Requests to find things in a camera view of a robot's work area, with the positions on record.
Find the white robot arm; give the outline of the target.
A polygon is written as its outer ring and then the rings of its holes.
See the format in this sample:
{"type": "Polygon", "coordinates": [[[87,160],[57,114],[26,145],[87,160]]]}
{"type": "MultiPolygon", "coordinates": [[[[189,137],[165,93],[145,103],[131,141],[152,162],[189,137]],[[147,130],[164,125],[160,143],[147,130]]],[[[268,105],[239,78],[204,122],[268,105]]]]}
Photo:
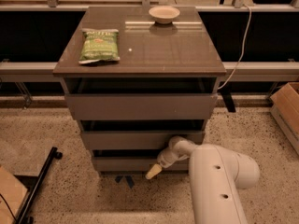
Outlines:
{"type": "Polygon", "coordinates": [[[151,179],[177,161],[189,161],[195,224],[248,224],[238,192],[260,178],[257,162],[225,147],[203,144],[180,136],[169,140],[146,174],[151,179]]]}

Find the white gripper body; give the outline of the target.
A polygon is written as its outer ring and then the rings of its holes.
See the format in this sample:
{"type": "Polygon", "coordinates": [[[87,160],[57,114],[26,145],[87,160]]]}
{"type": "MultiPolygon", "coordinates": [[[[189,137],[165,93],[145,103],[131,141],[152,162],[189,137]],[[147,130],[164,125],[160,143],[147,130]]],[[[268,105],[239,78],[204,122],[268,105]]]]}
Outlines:
{"type": "Polygon", "coordinates": [[[188,159],[189,156],[186,154],[179,154],[177,150],[171,149],[170,147],[167,147],[163,149],[158,157],[157,157],[157,163],[162,168],[169,168],[177,161],[184,161],[188,159]]]}

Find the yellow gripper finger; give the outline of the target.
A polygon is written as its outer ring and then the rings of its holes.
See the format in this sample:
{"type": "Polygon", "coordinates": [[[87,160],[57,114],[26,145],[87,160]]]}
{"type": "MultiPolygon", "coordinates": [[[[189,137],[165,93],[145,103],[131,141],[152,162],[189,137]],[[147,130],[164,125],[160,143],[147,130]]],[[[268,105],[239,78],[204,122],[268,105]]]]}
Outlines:
{"type": "Polygon", "coordinates": [[[146,173],[146,178],[148,180],[155,177],[157,174],[159,174],[163,170],[162,166],[159,164],[154,164],[149,171],[146,173]]]}

